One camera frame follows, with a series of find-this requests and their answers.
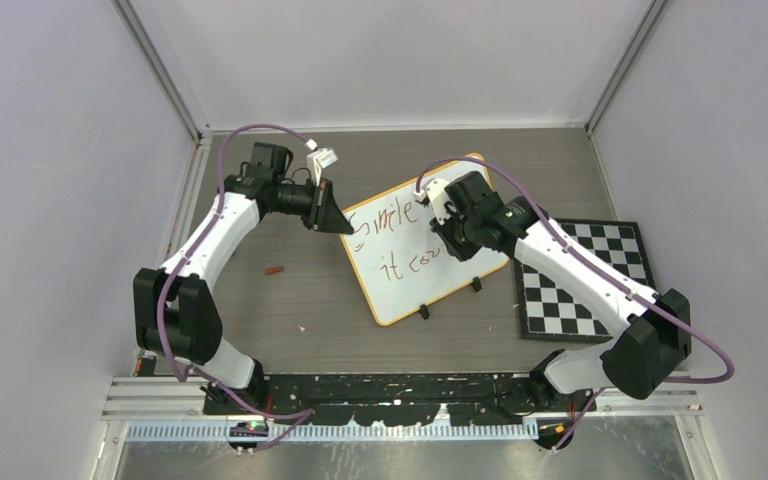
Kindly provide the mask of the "yellow framed whiteboard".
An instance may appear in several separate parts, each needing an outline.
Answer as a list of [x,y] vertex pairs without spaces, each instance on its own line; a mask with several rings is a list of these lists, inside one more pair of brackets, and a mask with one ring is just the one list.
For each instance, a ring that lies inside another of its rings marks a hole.
[[451,256],[431,230],[433,210],[416,202],[411,178],[344,210],[354,228],[341,241],[374,321],[389,326],[509,263],[482,249]]

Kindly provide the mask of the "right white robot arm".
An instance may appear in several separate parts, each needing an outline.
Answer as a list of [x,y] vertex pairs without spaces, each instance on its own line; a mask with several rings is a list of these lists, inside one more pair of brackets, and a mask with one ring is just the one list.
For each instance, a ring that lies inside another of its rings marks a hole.
[[482,250],[503,253],[548,277],[583,305],[610,340],[551,353],[529,373],[531,397],[556,410],[572,393],[616,388],[644,400],[689,356],[689,302],[660,294],[584,249],[526,195],[504,202],[487,180],[469,172],[453,181],[418,183],[416,201],[431,209],[431,230],[447,252],[467,261]]

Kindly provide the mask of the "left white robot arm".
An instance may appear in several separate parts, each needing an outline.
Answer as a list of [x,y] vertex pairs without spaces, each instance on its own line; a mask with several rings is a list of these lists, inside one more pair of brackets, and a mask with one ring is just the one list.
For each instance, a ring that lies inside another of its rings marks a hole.
[[[330,148],[307,143],[308,179],[288,173],[292,152],[257,142],[249,161],[222,183],[207,216],[160,267],[142,268],[133,281],[136,341],[140,348],[208,375],[210,393],[240,412],[258,412],[267,398],[262,364],[241,353],[223,333],[212,289],[238,245],[270,213],[299,218],[311,231],[350,234],[332,181],[322,175],[337,160]],[[228,387],[228,396],[223,388]]]

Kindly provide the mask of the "black white chessboard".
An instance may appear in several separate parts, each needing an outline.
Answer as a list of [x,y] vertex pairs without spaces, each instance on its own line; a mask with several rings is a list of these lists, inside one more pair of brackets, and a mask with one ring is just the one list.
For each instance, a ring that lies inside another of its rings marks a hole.
[[625,317],[645,307],[592,271],[574,252],[608,271],[618,282],[654,302],[657,289],[643,236],[634,222],[552,219],[555,232],[572,248],[563,251],[537,221],[516,250],[519,335],[524,339],[605,342],[625,327]]

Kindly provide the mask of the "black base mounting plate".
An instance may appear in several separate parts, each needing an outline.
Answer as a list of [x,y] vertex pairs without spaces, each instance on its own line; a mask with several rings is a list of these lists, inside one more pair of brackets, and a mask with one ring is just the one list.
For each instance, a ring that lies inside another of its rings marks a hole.
[[307,425],[362,427],[426,426],[439,418],[456,427],[504,426],[544,412],[569,421],[592,394],[551,393],[517,373],[273,374],[242,390],[204,392],[207,415],[242,414],[248,403],[284,425],[309,411]]

